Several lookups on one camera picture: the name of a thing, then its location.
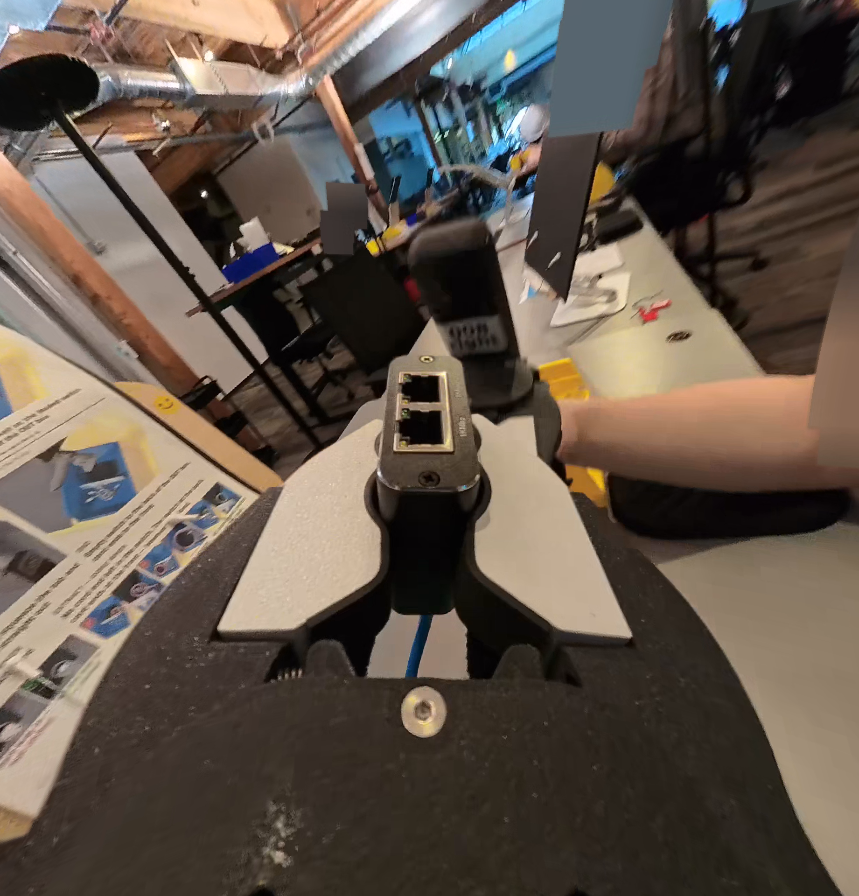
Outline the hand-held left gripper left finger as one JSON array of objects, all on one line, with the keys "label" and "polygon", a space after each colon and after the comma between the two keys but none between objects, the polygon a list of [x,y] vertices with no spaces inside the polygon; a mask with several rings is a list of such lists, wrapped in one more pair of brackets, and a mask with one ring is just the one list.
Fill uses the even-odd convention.
[{"label": "hand-held left gripper left finger", "polygon": [[218,621],[223,640],[301,639],[379,577],[368,484],[381,431],[366,423],[286,481]]}]

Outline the black office chair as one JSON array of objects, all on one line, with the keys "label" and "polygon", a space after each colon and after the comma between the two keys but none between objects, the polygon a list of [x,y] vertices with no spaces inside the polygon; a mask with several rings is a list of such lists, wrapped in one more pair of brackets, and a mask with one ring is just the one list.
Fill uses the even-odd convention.
[{"label": "black office chair", "polygon": [[388,264],[365,249],[338,257],[330,270],[300,289],[380,397],[389,365],[408,355],[426,328],[419,304]]}]

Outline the person's right forearm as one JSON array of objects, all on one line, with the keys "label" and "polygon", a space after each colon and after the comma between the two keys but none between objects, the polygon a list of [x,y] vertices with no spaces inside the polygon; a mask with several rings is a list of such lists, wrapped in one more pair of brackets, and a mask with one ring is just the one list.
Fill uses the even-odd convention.
[{"label": "person's right forearm", "polygon": [[808,423],[813,378],[760,376],[633,399],[564,400],[564,463],[725,492],[829,487]]}]

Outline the black ethernet switch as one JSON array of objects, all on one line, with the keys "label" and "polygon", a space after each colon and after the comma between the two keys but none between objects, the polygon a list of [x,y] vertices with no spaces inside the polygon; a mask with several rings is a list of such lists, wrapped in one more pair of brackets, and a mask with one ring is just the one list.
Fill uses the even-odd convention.
[{"label": "black ethernet switch", "polygon": [[375,503],[388,537],[391,608],[443,615],[467,525],[482,495],[480,437],[462,364],[418,354],[388,368]]}]

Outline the yellow plastic bin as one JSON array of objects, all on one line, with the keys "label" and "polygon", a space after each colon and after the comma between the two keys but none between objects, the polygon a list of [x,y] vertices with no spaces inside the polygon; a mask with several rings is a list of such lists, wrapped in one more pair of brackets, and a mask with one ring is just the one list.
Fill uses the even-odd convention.
[{"label": "yellow plastic bin", "polygon": [[[578,369],[569,358],[558,359],[538,368],[539,379],[547,384],[556,401],[587,401],[591,393]],[[570,491],[589,498],[600,509],[608,509],[606,474],[595,468],[565,465]]]}]

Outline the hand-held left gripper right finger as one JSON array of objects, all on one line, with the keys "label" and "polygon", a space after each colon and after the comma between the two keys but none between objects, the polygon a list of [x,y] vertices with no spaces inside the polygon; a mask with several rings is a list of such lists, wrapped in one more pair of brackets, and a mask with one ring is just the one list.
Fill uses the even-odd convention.
[{"label": "hand-held left gripper right finger", "polygon": [[633,634],[569,487],[537,452],[529,417],[472,417],[490,485],[476,522],[480,582],[540,644],[629,644]]}]

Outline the black floor stand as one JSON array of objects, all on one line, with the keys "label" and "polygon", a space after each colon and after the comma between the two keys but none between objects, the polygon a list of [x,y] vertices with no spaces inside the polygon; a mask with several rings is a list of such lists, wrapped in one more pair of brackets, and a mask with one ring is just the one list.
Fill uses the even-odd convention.
[{"label": "black floor stand", "polygon": [[0,69],[0,126],[16,131],[31,131],[46,125],[59,125],[110,193],[116,197],[166,263],[198,300],[200,306],[244,358],[253,374],[265,385],[278,405],[289,414],[308,442],[319,452],[324,448],[324,443],[314,433],[311,425],[264,370],[254,352],[223,318],[189,267],[182,262],[144,211],[113,176],[97,151],[88,144],[70,118],[71,113],[84,109],[97,98],[98,94],[99,77],[84,61],[64,54],[44,54],[25,58]]}]

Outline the black monitor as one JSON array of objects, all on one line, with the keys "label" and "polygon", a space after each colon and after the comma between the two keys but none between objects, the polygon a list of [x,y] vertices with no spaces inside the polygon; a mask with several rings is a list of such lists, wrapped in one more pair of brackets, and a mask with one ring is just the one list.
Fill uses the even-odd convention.
[{"label": "black monitor", "polygon": [[600,145],[600,133],[543,141],[524,261],[558,298],[572,284]]}]

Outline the blue storage bin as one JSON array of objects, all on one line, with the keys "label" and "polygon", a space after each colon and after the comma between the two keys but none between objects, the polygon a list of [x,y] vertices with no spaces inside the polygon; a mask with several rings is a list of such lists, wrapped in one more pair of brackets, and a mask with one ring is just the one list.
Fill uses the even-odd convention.
[{"label": "blue storage bin", "polygon": [[244,252],[235,260],[222,267],[222,275],[229,284],[237,285],[258,275],[274,263],[280,256],[272,242]]}]

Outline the silver air duct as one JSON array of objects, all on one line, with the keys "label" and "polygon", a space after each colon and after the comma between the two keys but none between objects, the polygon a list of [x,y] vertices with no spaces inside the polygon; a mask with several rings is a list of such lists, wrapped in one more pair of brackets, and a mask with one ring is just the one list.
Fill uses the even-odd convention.
[{"label": "silver air duct", "polygon": [[158,99],[211,111],[289,106],[310,97],[319,83],[298,70],[274,75],[245,63],[174,59],[168,69],[118,63],[92,67],[99,79],[99,105],[118,100]]}]

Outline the wooden support column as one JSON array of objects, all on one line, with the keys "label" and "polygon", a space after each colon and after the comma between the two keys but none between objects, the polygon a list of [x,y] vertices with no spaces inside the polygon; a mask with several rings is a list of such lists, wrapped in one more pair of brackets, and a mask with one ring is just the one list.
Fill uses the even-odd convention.
[{"label": "wooden support column", "polygon": [[0,213],[70,283],[116,336],[170,392],[188,392],[198,376],[152,326],[108,272],[57,218],[0,151]]},{"label": "wooden support column", "polygon": [[315,95],[321,102],[342,149],[353,166],[357,180],[365,186],[369,202],[377,211],[380,219],[384,223],[388,223],[388,204],[380,191],[367,151],[356,134],[330,75],[324,76],[319,81]]}]

